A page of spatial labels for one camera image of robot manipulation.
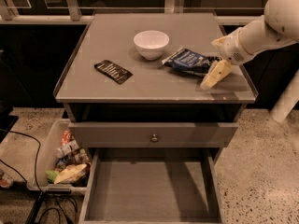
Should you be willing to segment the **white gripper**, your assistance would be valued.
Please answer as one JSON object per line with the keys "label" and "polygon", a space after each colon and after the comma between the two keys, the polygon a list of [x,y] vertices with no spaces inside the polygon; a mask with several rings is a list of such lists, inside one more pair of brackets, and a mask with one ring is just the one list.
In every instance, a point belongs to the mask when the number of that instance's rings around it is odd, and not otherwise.
{"label": "white gripper", "polygon": [[241,29],[237,28],[228,35],[214,39],[211,44],[219,51],[223,60],[215,61],[209,68],[200,87],[208,90],[215,86],[219,81],[227,77],[232,71],[233,65],[241,65],[251,61],[254,56],[247,53],[239,41]]}

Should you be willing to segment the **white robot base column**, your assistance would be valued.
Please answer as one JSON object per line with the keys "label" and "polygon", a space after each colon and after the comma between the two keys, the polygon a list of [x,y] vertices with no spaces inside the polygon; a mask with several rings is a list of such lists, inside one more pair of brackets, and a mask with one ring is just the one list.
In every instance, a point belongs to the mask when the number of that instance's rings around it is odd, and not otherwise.
{"label": "white robot base column", "polygon": [[299,102],[299,69],[294,74],[285,91],[270,111],[270,116],[276,122],[282,122]]}

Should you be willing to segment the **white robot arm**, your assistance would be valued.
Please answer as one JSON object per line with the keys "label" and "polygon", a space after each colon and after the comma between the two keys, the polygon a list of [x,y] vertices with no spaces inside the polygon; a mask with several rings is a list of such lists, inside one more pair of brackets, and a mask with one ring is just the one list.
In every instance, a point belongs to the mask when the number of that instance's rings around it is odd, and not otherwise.
{"label": "white robot arm", "polygon": [[208,90],[228,76],[234,65],[258,54],[299,42],[299,0],[268,0],[263,15],[244,27],[212,41],[221,59],[213,62],[200,84]]}

